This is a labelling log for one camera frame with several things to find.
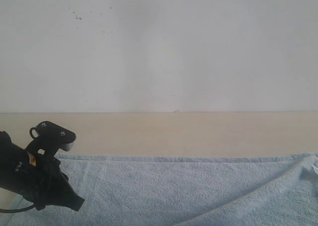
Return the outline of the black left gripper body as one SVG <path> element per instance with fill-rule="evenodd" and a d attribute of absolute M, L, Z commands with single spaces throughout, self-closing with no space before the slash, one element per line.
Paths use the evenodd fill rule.
<path fill-rule="evenodd" d="M 79 211 L 84 198 L 73 190 L 68 177 L 61 172 L 61 162 L 42 154 L 36 154 L 35 159 L 36 165 L 30 166 L 27 174 L 23 198 L 33 203 L 37 210 L 46 206 L 60 206 Z"/>

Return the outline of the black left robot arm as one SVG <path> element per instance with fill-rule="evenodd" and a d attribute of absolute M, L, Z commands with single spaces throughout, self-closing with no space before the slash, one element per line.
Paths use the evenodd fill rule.
<path fill-rule="evenodd" d="M 25 148 L 15 145 L 5 131 L 0 134 L 0 186 L 22 196 L 32 205 L 21 209 L 2 209 L 1 213 L 38 211 L 47 206 L 66 207 L 79 211 L 84 204 L 61 172 L 55 157 L 60 143 L 38 136 Z"/>

